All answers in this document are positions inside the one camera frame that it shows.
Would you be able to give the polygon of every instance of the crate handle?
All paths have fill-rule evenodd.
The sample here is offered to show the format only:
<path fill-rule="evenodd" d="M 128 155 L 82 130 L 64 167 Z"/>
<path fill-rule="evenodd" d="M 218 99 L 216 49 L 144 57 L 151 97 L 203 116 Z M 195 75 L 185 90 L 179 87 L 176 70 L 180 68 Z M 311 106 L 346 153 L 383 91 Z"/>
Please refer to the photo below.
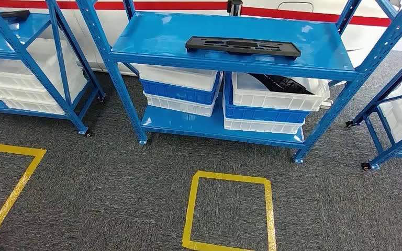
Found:
<path fill-rule="evenodd" d="M 327 109 L 329 109 L 329 108 L 332 106 L 332 104 L 333 104 L 333 100 L 327 99 L 327 100 L 325 100 L 325 101 L 323 101 L 323 102 L 321 103 L 320 109 L 325 109 L 325 110 L 327 110 Z"/>

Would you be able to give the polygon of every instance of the black cylinder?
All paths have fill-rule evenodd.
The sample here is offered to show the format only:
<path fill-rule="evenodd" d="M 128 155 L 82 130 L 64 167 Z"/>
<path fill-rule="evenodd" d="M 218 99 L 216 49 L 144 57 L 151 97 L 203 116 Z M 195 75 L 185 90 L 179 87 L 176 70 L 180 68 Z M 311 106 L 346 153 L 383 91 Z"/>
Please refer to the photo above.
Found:
<path fill-rule="evenodd" d="M 242 0 L 232 0 L 230 2 L 230 16 L 239 17 L 241 16 Z"/>

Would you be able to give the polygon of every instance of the carpet floor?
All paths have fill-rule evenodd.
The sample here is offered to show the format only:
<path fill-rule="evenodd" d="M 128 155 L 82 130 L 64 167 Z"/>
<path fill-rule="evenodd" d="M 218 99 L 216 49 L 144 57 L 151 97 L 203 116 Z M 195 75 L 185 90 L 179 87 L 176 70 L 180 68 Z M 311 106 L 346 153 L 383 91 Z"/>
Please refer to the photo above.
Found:
<path fill-rule="evenodd" d="M 84 118 L 91 138 L 69 121 L 0 114 L 1 144 L 47 149 L 0 227 L 0 251 L 187 250 L 182 234 L 198 170 L 272 182 L 277 250 L 402 250 L 402 159 L 361 171 L 375 147 L 364 124 L 344 126 L 401 67 L 402 52 L 391 52 L 302 165 L 292 162 L 294 150 L 265 145 L 162 133 L 139 145 L 104 73 L 97 77 L 107 100 L 94 101 Z M 141 117 L 142 87 L 135 77 L 125 83 Z M 306 119 L 306 133 L 322 114 Z M 0 153 L 0 208 L 31 160 Z M 264 187 L 201 178 L 191 239 L 267 250 Z"/>

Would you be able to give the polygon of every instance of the yellow floor marking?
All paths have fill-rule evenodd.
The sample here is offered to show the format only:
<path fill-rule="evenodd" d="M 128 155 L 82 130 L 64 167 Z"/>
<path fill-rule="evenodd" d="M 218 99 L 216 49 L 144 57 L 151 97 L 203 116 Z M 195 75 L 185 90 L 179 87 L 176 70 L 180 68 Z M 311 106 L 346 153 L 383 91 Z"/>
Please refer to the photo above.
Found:
<path fill-rule="evenodd" d="M 197 171 L 192 178 L 192 185 L 190 188 L 190 194 L 189 194 L 189 198 L 188 198 L 186 224 L 184 225 L 183 247 L 193 249 L 193 250 L 198 250 L 198 251 L 210 251 L 210 250 L 251 251 L 248 249 L 242 249 L 242 248 L 236 248 L 236 247 L 225 247 L 225 246 L 219 246 L 219 245 L 214 245 L 214 244 L 193 242 L 190 240 L 191 233 L 192 233 L 193 213 L 195 211 L 195 201 L 196 201 L 196 193 L 198 191 L 199 178 L 222 179 L 222 180 L 263 184 L 265 201 L 266 201 L 267 235 L 269 237 L 268 238 L 269 251 L 276 251 L 275 221 L 273 218 L 273 202 L 272 202 L 271 182 L 268 179 L 261 178 L 261 177 L 242 176 L 242 175 L 234 175 L 234 174 L 220 174 L 220 173 L 212 173 L 212 172 L 204 172 L 204 171 Z"/>
<path fill-rule="evenodd" d="M 5 216 L 7 216 L 7 213 L 12 208 L 12 206 L 15 203 L 16 199 L 18 198 L 19 194 L 23 190 L 28 179 L 30 179 L 30 176 L 33 174 L 36 167 L 38 167 L 39 162 L 41 162 L 41 159 L 44 156 L 44 154 L 46 153 L 46 151 L 47 150 L 0 144 L 0 152 L 13 153 L 13 154 L 19 154 L 19 155 L 28 155 L 28 156 L 35 157 L 35 158 L 33 158 L 30 165 L 25 170 L 24 175 L 21 177 L 18 184 L 16 184 L 12 193 L 10 194 L 10 196 L 7 198 L 4 205 L 2 206 L 2 208 L 0 210 L 0 225 L 4 221 Z"/>

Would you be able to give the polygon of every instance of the shelf upright post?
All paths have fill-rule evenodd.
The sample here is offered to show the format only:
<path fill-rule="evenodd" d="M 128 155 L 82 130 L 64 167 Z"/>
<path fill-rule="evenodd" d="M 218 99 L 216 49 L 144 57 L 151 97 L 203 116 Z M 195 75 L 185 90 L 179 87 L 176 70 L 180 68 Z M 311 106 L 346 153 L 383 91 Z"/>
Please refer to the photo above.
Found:
<path fill-rule="evenodd" d="M 90 30 L 90 34 L 92 35 L 93 40 L 95 41 L 96 47 L 98 48 L 98 51 L 101 54 L 101 57 L 107 68 L 107 71 L 111 77 L 111 80 L 115 85 L 116 91 L 119 95 L 119 98 L 121 99 L 122 105 L 124 106 L 131 120 L 133 129 L 138 135 L 139 143 L 146 144 L 147 143 L 146 133 L 141 128 L 141 122 L 135 111 L 135 107 L 133 106 L 133 102 L 130 98 L 130 95 L 128 94 L 126 84 L 124 83 L 121 73 L 119 72 L 118 63 L 110 58 L 109 52 L 111 50 L 111 46 L 108 43 L 107 37 L 104 34 L 104 30 L 102 29 L 101 22 L 97 17 L 96 10 L 93 7 L 93 3 L 89 0 L 76 0 L 76 3 L 81 9 L 81 13 Z"/>
<path fill-rule="evenodd" d="M 361 0 L 348 0 L 348 2 L 346 3 L 343 12 L 341 13 L 340 17 L 337 20 L 337 23 L 335 24 L 340 35 L 343 34 L 360 3 Z"/>
<path fill-rule="evenodd" d="M 335 102 L 325 113 L 323 118 L 310 133 L 304 144 L 306 148 L 299 149 L 294 156 L 294 161 L 297 163 L 303 162 L 303 157 L 310 151 L 311 147 L 329 128 L 330 124 L 338 116 L 341 110 L 348 104 L 355 93 L 366 82 L 372 72 L 383 61 L 384 56 L 392 49 L 395 43 L 402 37 L 402 10 L 392 20 L 389 27 L 375 44 L 374 48 L 367 55 L 363 63 L 357 68 L 358 76 L 351 82 L 347 82 L 340 95 L 335 99 Z"/>
<path fill-rule="evenodd" d="M 124 9 L 126 9 L 127 18 L 130 21 L 130 19 L 133 17 L 133 14 L 135 13 L 135 5 L 133 3 L 133 0 L 122 0 L 122 3 L 124 4 Z"/>
<path fill-rule="evenodd" d="M 28 67 L 36 78 L 44 85 L 48 93 L 64 110 L 68 119 L 78 128 L 80 134 L 85 134 L 88 130 L 78 115 L 74 112 L 73 108 L 62 98 L 61 94 L 56 90 L 50 80 L 47 78 L 42 69 L 38 66 L 33 57 L 28 53 L 26 48 L 20 43 L 16 35 L 10 30 L 7 22 L 0 16 L 0 33 L 5 40 L 12 46 L 18 58 Z"/>

